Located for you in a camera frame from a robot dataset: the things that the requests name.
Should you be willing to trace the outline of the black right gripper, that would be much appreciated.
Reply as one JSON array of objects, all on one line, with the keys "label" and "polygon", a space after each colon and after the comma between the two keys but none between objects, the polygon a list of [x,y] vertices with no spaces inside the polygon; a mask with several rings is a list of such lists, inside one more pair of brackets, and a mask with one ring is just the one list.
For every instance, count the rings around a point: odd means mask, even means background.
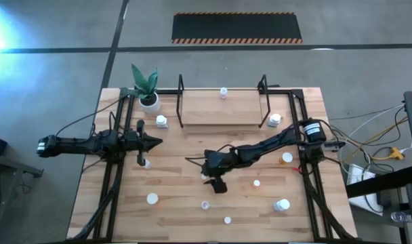
[{"label": "black right gripper", "polygon": [[[202,165],[201,173],[210,178],[224,175],[228,171],[228,153],[206,150],[204,152],[205,162]],[[213,179],[209,179],[204,184],[213,186]]]}]

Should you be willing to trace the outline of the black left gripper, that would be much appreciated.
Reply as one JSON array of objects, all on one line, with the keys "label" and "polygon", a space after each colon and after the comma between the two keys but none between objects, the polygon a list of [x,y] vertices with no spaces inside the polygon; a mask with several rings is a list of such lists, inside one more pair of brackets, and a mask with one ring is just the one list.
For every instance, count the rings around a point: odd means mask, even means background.
[{"label": "black left gripper", "polygon": [[[163,140],[153,136],[146,137],[146,151],[149,152],[154,147],[163,143]],[[145,167],[146,161],[144,158],[144,132],[137,132],[134,130],[128,130],[125,134],[125,150],[137,151],[137,163],[139,166]]]}]

